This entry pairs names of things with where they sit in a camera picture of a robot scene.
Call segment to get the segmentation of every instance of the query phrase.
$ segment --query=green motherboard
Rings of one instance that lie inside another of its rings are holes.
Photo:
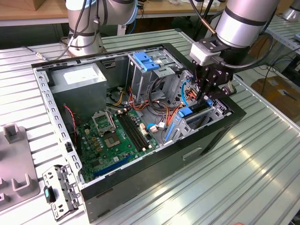
[[[128,130],[127,124],[125,124],[126,127],[122,126],[124,123],[121,123],[119,119],[123,121],[123,118],[120,118],[119,115],[111,116],[115,125],[115,130],[112,132],[99,133],[99,128],[110,125],[106,116],[98,117],[96,120],[91,119],[87,123],[77,126],[79,134],[77,142],[80,142],[77,145],[80,150],[77,152],[82,163],[82,175],[85,182],[142,157],[159,147],[154,137],[142,133],[139,126],[142,121],[136,111],[131,110],[126,113],[126,116],[132,120],[132,124],[129,123],[130,130]],[[140,136],[147,142],[146,148],[139,149],[132,134],[127,134],[127,132],[131,132],[132,128],[140,132]]]

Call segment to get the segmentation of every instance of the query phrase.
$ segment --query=blue plastic clip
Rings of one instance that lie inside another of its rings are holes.
[[[206,104],[207,104],[208,107],[212,107],[213,102],[210,99],[207,99]]]
[[[185,108],[182,108],[178,111],[178,115],[182,118],[182,117],[185,117],[189,114],[193,113],[192,110],[190,110],[190,108],[188,107],[185,107]]]
[[[151,71],[159,68],[159,65],[154,63],[151,57],[144,52],[134,53],[133,57],[145,71]]]

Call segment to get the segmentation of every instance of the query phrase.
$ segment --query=blue pcie slot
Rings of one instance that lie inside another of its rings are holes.
[[[125,159],[122,159],[121,161],[119,161],[119,162],[117,162],[113,165],[110,165],[110,166],[108,166],[108,167],[106,167],[106,168],[104,168],[104,169],[102,169],[98,172],[95,172],[94,173],[94,178],[98,177],[98,176],[101,176],[103,174],[106,174],[106,173],[110,172],[111,170],[114,170],[114,169],[126,164],[130,157],[131,157],[131,155],[127,156]]]

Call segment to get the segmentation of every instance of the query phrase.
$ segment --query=wooden table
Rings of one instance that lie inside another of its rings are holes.
[[[225,7],[211,8],[210,14],[222,10]],[[147,1],[144,4],[144,18],[173,17],[196,15],[190,3],[173,5],[169,1]],[[142,17],[141,10],[137,18]],[[68,14],[64,0],[47,0],[37,11],[29,11],[14,7],[0,6],[0,26],[19,26],[34,24],[68,23]]]

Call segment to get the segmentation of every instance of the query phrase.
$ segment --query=yellow wire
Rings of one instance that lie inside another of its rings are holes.
[[[121,104],[122,97],[123,97],[123,92],[121,92],[120,99],[118,100],[118,102],[116,104],[114,104],[114,106],[118,106]]]

